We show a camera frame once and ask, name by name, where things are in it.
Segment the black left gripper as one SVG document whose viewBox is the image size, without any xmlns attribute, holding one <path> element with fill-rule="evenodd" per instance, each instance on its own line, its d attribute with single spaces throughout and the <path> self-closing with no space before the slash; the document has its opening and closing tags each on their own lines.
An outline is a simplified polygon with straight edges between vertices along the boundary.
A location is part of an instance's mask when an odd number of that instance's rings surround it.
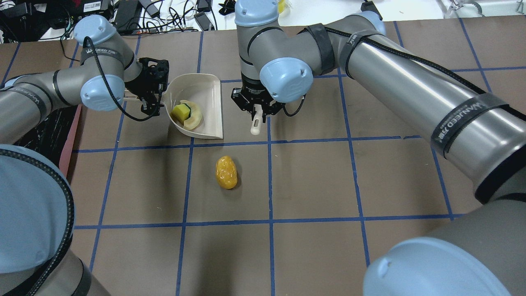
<svg viewBox="0 0 526 296">
<path fill-rule="evenodd" d="M 166 106 L 169 69 L 168 60 L 153 58 L 138 58 L 125 69 L 125 87 L 141 101 L 147 117 L 159 116 Z"/>
</svg>

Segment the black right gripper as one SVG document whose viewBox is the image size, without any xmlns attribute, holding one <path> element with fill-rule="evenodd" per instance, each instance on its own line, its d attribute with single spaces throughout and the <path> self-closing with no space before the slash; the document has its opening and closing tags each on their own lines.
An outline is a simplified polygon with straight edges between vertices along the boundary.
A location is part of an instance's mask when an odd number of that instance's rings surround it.
<svg viewBox="0 0 526 296">
<path fill-rule="evenodd" d="M 268 116 L 272 116 L 272 113 L 278 113 L 282 109 L 284 113 L 288 113 L 285 103 L 273 102 L 274 99 L 259 79 L 242 76 L 242 87 L 233 88 L 231 99 L 242 111 L 250 113 L 252 123 L 257 114 L 257 104 L 262 107 L 263 124 L 266 124 Z"/>
</svg>

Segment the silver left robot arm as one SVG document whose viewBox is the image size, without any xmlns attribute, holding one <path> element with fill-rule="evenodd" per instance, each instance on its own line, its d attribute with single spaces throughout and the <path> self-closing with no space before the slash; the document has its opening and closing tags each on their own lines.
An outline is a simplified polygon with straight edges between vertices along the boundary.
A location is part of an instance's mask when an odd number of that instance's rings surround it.
<svg viewBox="0 0 526 296">
<path fill-rule="evenodd" d="M 143 122 L 159 115 L 168 86 L 169 62 L 137 58 L 105 17 L 81 19 L 73 38 L 77 67 L 1 84 L 2 296 L 109 296 L 72 251 L 76 208 L 60 148 L 74 107 Z"/>
</svg>

